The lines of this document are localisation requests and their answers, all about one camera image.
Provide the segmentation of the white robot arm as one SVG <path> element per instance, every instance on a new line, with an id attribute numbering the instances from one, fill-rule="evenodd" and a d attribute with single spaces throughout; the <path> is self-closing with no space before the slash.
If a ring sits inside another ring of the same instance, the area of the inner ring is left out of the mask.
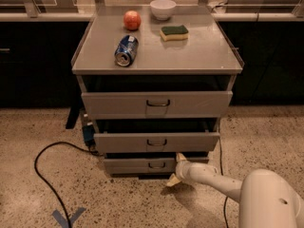
<path id="1" fill-rule="evenodd" d="M 215 166 L 192 162 L 182 153 L 167 186 L 182 181 L 209 185 L 238 203 L 238 228 L 304 228 L 304 199 L 277 173 L 257 169 L 244 180 L 218 173 Z"/>

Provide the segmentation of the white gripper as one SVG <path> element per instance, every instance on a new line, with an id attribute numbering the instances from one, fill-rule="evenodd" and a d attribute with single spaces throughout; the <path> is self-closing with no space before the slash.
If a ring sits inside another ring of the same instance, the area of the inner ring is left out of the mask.
<path id="1" fill-rule="evenodd" d="M 166 183 L 167 187 L 173 187 L 174 185 L 180 183 L 181 181 L 191 181 L 191 168 L 193 167 L 193 163 L 187 161 L 185 156 L 182 153 L 176 154 L 176 174 L 172 174 Z"/>

